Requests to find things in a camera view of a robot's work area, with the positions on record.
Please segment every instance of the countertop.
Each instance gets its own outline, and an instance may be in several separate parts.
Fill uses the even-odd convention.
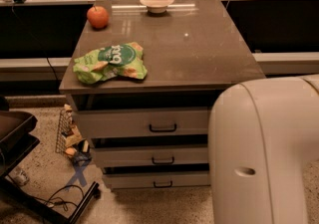
[[[62,94],[225,89],[264,78],[220,0],[174,0],[163,14],[148,12],[139,0],[99,2],[110,13],[109,25],[95,30],[87,22],[61,83]],[[74,59],[129,42],[144,48],[144,80],[85,85],[73,73]]]

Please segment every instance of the red apple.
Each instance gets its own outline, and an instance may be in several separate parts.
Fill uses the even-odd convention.
[[[87,12],[87,19],[96,29],[103,29],[109,23],[109,13],[102,6],[93,6]]]

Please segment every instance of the drawer handle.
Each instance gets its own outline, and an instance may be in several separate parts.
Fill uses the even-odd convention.
[[[164,185],[157,185],[157,183],[154,181],[153,186],[154,188],[170,188],[172,187],[172,181],[170,181],[169,184],[164,184]]]
[[[153,163],[153,164],[173,164],[174,162],[175,162],[174,157],[172,157],[172,158],[171,158],[171,161],[169,161],[169,162],[158,161],[158,160],[155,160],[155,159],[152,157],[152,163]]]
[[[151,124],[149,124],[149,130],[151,132],[174,132],[177,130],[177,124],[175,123],[172,128],[164,128],[164,129],[156,129],[156,128],[153,128]]]

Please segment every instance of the bowl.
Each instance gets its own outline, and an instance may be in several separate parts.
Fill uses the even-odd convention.
[[[147,6],[151,13],[163,13],[167,6],[173,3],[173,0],[140,0],[140,2]]]

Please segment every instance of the green chip bag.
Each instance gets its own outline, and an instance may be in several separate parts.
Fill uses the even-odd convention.
[[[148,73],[142,56],[143,48],[136,42],[97,49],[75,59],[73,72],[85,84],[116,76],[142,80]]]

